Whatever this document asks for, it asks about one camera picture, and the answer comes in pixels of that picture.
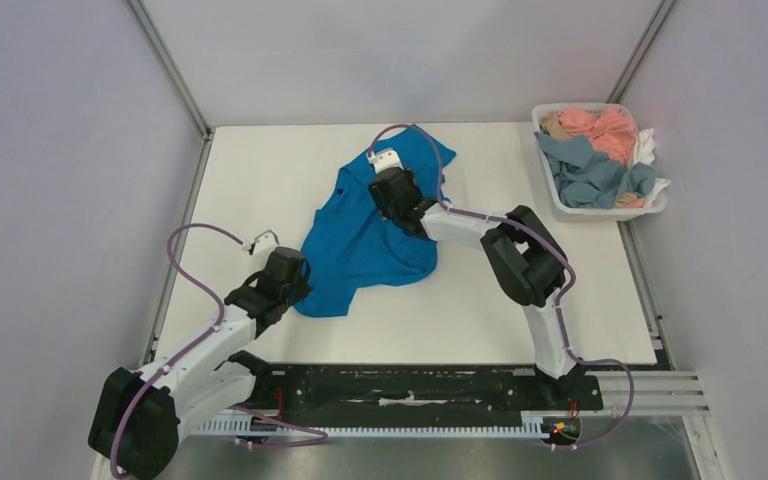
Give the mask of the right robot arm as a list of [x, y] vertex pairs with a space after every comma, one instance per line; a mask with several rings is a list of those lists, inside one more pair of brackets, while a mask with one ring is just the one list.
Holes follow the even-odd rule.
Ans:
[[504, 294], [520, 305], [535, 349], [540, 400], [562, 408], [586, 369], [571, 352], [559, 300], [574, 278], [562, 249], [536, 213], [518, 206], [504, 216], [469, 212], [424, 195], [401, 166], [379, 170], [368, 190], [383, 217], [405, 234], [482, 251]]

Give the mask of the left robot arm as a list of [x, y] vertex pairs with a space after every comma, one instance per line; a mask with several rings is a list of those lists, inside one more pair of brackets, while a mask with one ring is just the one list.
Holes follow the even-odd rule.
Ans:
[[300, 251], [274, 247], [263, 268], [225, 297], [192, 340], [136, 371], [120, 367], [106, 378], [88, 446], [116, 474], [154, 479], [182, 441], [223, 410], [242, 402], [267, 405], [274, 393], [271, 368], [245, 348], [311, 293], [310, 276]]

